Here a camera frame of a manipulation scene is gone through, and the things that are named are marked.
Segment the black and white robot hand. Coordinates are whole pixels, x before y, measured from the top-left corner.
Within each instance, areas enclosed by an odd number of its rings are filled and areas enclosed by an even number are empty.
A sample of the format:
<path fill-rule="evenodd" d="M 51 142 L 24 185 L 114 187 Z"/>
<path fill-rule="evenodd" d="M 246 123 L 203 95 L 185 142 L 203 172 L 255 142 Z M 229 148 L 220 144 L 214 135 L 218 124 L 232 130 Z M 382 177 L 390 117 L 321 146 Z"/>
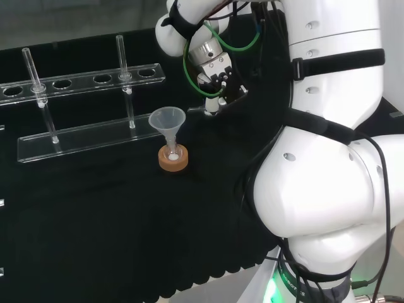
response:
<path fill-rule="evenodd" d="M 198 88 L 206 93 L 222 93 L 218 97 L 205 97 L 204 113 L 215 116 L 223 109 L 242 100 L 248 94 L 239 75 L 232 67 L 230 56 L 226 52 L 209 52 L 205 57 L 191 55 L 191 60 L 198 70 Z"/>

